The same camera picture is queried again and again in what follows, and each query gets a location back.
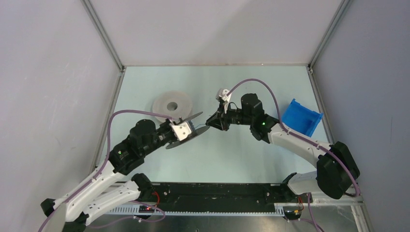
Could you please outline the black cable spool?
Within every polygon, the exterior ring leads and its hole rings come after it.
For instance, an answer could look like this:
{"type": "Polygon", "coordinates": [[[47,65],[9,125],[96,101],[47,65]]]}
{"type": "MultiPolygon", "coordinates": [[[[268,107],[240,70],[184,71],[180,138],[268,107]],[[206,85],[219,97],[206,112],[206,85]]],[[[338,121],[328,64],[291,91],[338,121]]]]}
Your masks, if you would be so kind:
{"type": "Polygon", "coordinates": [[[210,128],[209,126],[205,125],[196,128],[192,123],[192,120],[200,116],[202,113],[203,112],[198,112],[194,115],[187,117],[186,119],[180,118],[178,123],[171,123],[170,127],[172,132],[174,133],[174,136],[176,137],[176,140],[170,142],[169,145],[167,145],[165,148],[175,148],[205,133],[210,128]]]}

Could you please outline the white cable spool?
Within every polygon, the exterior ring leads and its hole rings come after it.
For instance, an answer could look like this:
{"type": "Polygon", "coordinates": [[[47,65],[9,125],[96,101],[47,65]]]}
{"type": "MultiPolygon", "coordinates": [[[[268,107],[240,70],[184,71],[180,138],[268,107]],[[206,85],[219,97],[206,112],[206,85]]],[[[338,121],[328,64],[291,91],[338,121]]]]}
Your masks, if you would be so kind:
{"type": "Polygon", "coordinates": [[[192,114],[193,102],[185,92],[168,91],[154,100],[151,109],[155,114],[184,119],[192,114]]]}

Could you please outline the blue plastic bin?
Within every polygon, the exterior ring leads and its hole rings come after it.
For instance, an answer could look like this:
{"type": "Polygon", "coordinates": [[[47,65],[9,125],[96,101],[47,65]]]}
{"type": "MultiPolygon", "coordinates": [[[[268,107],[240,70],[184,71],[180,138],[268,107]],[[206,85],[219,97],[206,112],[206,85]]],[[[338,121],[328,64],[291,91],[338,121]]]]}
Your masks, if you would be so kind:
{"type": "Polygon", "coordinates": [[[311,137],[323,115],[324,113],[310,110],[297,102],[296,99],[292,99],[281,118],[283,123],[291,129],[311,137]]]}

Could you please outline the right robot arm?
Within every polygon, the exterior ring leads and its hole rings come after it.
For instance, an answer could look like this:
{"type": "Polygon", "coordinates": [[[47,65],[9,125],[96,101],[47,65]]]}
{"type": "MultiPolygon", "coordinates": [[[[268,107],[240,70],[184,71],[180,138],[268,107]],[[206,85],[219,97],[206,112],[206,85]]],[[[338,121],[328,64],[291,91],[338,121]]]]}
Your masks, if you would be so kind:
{"type": "Polygon", "coordinates": [[[311,140],[278,119],[265,113],[262,102],[254,93],[241,97],[241,108],[230,106],[228,90],[216,96],[219,102],[216,112],[206,125],[227,131],[232,124],[249,126],[252,136],[258,141],[280,146],[298,155],[315,171],[291,174],[281,189],[282,198],[294,202],[303,193],[322,192],[333,199],[340,199],[360,176],[360,171],[348,147],[342,142],[330,144],[311,140]]]}

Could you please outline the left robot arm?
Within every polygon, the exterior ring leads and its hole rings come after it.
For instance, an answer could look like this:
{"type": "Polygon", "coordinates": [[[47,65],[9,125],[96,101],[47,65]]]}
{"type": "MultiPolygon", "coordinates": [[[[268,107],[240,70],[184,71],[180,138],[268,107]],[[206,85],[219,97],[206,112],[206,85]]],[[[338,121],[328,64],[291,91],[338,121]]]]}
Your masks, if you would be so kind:
{"type": "Polygon", "coordinates": [[[93,173],[65,196],[45,199],[41,203],[42,211],[50,219],[57,209],[64,206],[62,231],[82,232],[101,215],[123,203],[137,199],[148,201],[153,195],[153,188],[144,174],[135,174],[115,190],[105,190],[142,165],[150,153],[181,142],[191,133],[188,122],[176,124],[167,119],[157,127],[149,119],[138,121],[93,173]]]}

